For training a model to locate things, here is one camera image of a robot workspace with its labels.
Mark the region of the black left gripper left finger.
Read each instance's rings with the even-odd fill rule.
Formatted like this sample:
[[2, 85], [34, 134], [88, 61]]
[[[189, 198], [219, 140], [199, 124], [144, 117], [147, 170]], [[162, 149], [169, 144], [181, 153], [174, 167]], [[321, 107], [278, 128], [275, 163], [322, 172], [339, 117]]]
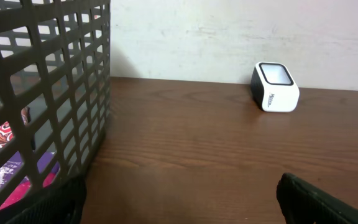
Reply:
[[86, 200], [83, 176], [70, 178], [59, 187], [47, 187], [0, 211], [0, 223], [77, 224]]

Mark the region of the orange chocolate bar wrapper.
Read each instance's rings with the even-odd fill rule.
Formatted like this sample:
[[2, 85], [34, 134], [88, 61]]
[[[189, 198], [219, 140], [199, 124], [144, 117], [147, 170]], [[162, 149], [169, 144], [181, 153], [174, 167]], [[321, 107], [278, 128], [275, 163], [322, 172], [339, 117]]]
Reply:
[[[28, 125], [30, 121], [30, 108], [26, 106], [21, 110], [23, 124]], [[8, 121], [0, 126], [0, 149], [2, 149], [9, 141], [12, 141], [14, 135]]]

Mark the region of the purple red snack packet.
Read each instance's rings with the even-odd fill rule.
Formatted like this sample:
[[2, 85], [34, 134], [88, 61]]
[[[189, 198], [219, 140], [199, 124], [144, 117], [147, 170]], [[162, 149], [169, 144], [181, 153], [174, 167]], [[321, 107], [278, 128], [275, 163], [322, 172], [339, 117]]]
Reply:
[[[37, 168], [39, 172], [45, 170], [53, 159], [53, 152], [46, 152], [41, 156], [37, 162]], [[20, 170], [23, 166], [23, 161], [19, 152], [16, 152], [3, 166], [0, 167], [0, 190], [12, 179], [13, 175]], [[46, 187], [52, 183], [58, 171], [60, 170], [60, 164], [55, 163], [49, 174], [46, 176], [43, 182], [43, 187]], [[10, 196], [2, 203], [0, 210], [20, 201], [27, 191], [31, 188], [32, 184], [27, 176], [25, 176], [20, 184], [12, 191]]]

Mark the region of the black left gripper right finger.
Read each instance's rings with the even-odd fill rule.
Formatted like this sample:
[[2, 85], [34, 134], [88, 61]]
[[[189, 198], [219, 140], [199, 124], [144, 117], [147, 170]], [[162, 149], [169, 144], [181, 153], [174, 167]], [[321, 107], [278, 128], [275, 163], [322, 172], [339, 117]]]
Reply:
[[358, 209], [291, 173], [282, 175], [276, 197], [287, 223], [358, 223]]

